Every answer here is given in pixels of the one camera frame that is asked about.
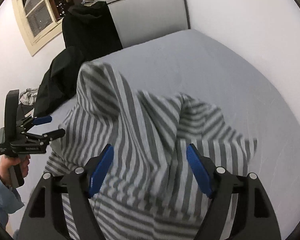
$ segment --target window frame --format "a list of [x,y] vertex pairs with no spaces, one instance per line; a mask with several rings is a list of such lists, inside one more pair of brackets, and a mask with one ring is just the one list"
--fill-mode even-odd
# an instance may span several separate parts
[[31,56],[34,56],[44,45],[46,45],[49,41],[51,41],[54,37],[62,32],[63,19],[55,19],[55,15],[53,13],[49,0],[40,1],[32,10],[34,10],[42,2],[46,3],[50,17],[52,19],[52,23],[45,27],[36,37],[34,37],[26,18],[22,0],[12,0],[12,7],[17,25]]

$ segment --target person's arm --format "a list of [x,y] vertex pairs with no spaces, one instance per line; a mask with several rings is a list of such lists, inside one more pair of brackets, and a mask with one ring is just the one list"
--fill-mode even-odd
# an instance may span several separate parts
[[[28,175],[28,155],[21,163],[23,177]],[[5,228],[8,223],[8,214],[13,214],[24,206],[16,189],[12,189],[9,168],[20,163],[19,158],[5,158],[0,161],[0,223]]]

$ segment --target black jacket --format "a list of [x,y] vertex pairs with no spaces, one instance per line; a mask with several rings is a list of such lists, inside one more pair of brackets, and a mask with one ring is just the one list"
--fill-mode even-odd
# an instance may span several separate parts
[[83,54],[75,47],[66,48],[54,58],[39,87],[34,116],[51,114],[76,94],[79,69],[84,61]]
[[66,48],[77,47],[89,61],[122,49],[106,2],[71,6],[62,20],[62,32]]

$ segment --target hand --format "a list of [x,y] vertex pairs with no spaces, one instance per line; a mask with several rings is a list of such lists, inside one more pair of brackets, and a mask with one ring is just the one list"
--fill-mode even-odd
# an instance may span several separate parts
[[30,158],[30,155],[27,155],[26,158],[21,161],[20,158],[2,156],[0,160],[0,180],[2,183],[6,186],[11,185],[9,168],[17,164],[20,164],[22,176],[25,178],[28,175]]

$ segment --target mattress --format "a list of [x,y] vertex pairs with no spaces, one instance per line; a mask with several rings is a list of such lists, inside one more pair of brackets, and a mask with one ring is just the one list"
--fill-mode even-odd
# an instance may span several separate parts
[[[119,70],[130,86],[156,95],[183,92],[220,106],[225,122],[247,138],[258,139],[249,171],[259,175],[276,212],[282,239],[300,221],[300,126],[276,88],[251,64],[219,42],[195,30],[173,33],[114,52],[97,61]],[[33,133],[57,129],[75,98],[53,114],[50,124]],[[33,155],[24,202],[42,175],[45,155]],[[11,215],[13,230],[24,209]]]

